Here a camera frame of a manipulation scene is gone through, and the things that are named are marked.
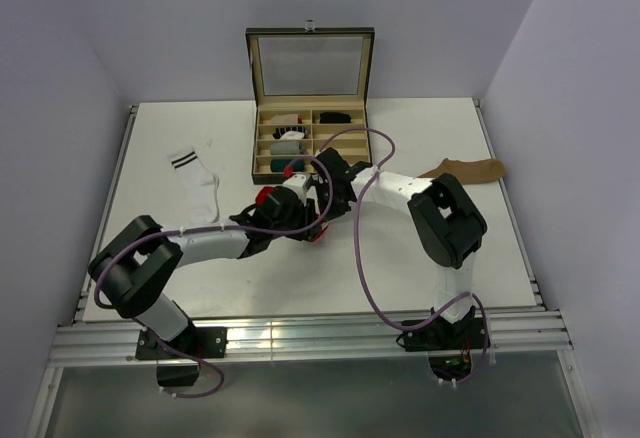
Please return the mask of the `aluminium table frame rail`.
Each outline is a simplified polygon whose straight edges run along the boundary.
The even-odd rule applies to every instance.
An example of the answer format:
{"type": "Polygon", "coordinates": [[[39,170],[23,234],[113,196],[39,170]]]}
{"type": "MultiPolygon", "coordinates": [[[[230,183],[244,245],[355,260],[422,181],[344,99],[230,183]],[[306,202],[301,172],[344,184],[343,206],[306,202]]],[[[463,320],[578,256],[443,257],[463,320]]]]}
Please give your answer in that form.
{"type": "MultiPolygon", "coordinates": [[[[399,335],[374,314],[272,319],[197,320],[227,329],[224,364],[407,357],[399,335]]],[[[498,353],[573,348],[558,311],[492,312],[490,350],[498,353]]],[[[49,368],[138,365],[140,327],[131,322],[77,323],[56,331],[49,368]]]]}

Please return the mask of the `rolled black white sock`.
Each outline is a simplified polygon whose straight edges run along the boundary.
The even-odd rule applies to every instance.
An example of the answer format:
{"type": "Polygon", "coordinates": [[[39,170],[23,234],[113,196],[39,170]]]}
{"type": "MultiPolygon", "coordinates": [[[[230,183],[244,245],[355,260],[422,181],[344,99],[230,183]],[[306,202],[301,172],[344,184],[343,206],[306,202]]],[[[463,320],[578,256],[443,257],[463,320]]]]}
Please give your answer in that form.
{"type": "Polygon", "coordinates": [[[302,140],[307,137],[307,129],[304,126],[278,127],[272,137],[276,140],[302,140]]]}

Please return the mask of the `brown ribbed sock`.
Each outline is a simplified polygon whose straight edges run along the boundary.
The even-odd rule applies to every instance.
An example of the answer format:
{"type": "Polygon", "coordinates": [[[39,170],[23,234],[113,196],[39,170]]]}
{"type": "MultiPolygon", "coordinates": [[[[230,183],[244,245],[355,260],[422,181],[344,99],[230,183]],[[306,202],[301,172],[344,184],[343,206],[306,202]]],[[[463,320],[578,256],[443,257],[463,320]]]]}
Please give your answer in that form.
{"type": "Polygon", "coordinates": [[[505,165],[498,159],[460,161],[445,158],[434,169],[419,178],[438,178],[443,174],[453,175],[462,185],[497,182],[506,175],[505,165]]]}

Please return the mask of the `rolled grey sock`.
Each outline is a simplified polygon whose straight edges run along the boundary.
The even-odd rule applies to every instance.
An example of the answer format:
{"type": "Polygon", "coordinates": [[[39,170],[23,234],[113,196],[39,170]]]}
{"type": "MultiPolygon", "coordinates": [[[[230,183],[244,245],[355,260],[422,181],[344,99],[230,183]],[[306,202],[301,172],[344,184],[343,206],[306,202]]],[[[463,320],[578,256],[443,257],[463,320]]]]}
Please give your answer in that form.
{"type": "Polygon", "coordinates": [[[269,150],[272,156],[305,155],[307,153],[306,147],[298,141],[273,142],[269,150]]]}

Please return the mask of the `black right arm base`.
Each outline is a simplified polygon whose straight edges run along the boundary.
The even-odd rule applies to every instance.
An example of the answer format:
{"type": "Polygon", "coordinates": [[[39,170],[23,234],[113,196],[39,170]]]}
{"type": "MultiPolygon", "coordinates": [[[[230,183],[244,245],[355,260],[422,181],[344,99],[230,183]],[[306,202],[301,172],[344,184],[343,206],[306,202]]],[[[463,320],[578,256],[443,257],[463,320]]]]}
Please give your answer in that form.
{"type": "Polygon", "coordinates": [[[439,317],[421,330],[400,333],[395,342],[405,352],[449,352],[446,356],[430,358],[429,367],[438,380],[451,384],[472,374],[473,351],[480,351],[481,357],[486,357],[491,345],[485,320],[476,316],[475,306],[456,323],[439,317]]]}

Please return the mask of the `rolled teal sock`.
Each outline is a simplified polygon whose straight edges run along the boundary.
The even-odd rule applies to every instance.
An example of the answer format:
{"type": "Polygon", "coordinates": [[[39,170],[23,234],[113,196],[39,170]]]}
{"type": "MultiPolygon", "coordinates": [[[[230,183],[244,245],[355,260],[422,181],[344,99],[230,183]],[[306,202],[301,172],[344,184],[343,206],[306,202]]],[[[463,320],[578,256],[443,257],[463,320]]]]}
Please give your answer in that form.
{"type": "Polygon", "coordinates": [[[292,159],[272,159],[270,161],[269,169],[272,173],[284,173],[287,168],[290,168],[293,172],[304,172],[305,163],[303,160],[292,159]]]}

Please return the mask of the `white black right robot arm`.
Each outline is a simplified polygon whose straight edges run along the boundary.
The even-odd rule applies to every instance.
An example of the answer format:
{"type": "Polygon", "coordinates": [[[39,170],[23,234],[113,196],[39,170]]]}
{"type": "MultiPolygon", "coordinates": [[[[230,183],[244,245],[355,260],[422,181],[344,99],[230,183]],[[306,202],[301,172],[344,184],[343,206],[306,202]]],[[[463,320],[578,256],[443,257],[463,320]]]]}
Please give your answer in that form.
{"type": "Polygon", "coordinates": [[[433,324],[435,341],[452,348],[468,332],[467,324],[480,302],[472,293],[475,255],[488,230],[486,220],[458,179],[448,173],[436,178],[413,178],[366,162],[349,165],[338,151],[316,155],[316,171],[325,181],[317,187],[320,210],[329,220],[353,213],[356,269],[366,300],[378,317],[400,331],[416,331],[433,324]],[[434,312],[416,325],[393,322],[379,308],[369,289],[361,256],[361,208],[373,203],[402,212],[412,219],[423,250],[439,272],[434,312]]]}

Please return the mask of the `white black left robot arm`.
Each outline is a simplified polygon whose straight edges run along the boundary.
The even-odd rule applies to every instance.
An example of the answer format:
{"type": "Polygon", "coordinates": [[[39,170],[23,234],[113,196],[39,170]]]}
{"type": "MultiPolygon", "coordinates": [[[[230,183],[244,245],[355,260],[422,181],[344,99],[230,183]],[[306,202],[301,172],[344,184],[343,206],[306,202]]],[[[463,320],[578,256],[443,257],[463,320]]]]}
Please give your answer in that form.
{"type": "Polygon", "coordinates": [[[98,253],[88,274],[107,307],[151,330],[170,356],[183,357],[193,349],[195,333],[189,316],[164,294],[174,272],[199,262],[249,258],[279,237],[311,242],[322,233],[325,215],[314,199],[285,186],[264,188],[253,204],[216,224],[169,230],[141,215],[98,253]]]}

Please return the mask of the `white sock black stripes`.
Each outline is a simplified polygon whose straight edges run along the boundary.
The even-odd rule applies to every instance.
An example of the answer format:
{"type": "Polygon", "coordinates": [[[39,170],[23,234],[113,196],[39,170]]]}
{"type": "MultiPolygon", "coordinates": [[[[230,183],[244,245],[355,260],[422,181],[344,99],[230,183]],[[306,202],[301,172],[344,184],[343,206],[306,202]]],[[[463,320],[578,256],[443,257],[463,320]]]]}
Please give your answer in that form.
{"type": "Polygon", "coordinates": [[[173,170],[186,193],[193,223],[214,223],[220,217],[219,177],[204,166],[193,147],[168,155],[173,170]]]}

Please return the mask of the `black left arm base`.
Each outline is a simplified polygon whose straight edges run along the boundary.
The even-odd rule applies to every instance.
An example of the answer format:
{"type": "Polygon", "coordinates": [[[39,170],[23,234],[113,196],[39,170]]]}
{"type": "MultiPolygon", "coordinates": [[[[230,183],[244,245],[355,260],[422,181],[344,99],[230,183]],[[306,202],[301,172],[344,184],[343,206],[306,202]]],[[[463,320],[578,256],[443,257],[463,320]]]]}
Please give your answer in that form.
{"type": "Polygon", "coordinates": [[[156,382],[164,391],[189,395],[187,388],[193,387],[206,372],[214,372],[218,382],[212,394],[225,382],[224,372],[212,362],[225,357],[227,328],[220,326],[187,329],[171,341],[160,340],[152,331],[139,333],[135,351],[137,361],[156,362],[156,382]]]}

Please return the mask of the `black compartment storage box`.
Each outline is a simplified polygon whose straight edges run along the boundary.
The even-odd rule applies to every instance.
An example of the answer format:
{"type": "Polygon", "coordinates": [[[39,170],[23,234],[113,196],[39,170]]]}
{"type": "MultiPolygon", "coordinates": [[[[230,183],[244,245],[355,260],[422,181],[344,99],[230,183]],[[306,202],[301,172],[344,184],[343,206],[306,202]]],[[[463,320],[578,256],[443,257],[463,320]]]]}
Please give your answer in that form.
{"type": "Polygon", "coordinates": [[[372,27],[249,28],[245,32],[255,102],[251,177],[256,185],[277,184],[272,173],[273,142],[298,141],[306,156],[325,146],[349,163],[371,158],[367,98],[375,42],[372,27]],[[348,113],[349,124],[320,124],[322,112],[348,113]],[[304,126],[302,140],[276,140],[278,127],[304,126]]]}

